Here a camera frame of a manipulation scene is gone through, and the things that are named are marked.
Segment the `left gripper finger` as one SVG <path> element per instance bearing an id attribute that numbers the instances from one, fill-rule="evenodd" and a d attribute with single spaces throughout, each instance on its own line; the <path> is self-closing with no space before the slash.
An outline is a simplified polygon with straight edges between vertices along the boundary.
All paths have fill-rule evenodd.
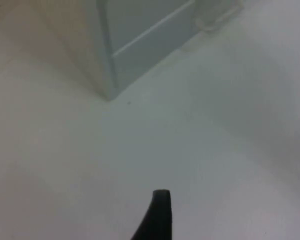
<path id="1" fill-rule="evenodd" d="M 172 202 L 167 189 L 154 190 L 132 240 L 172 240 Z"/>

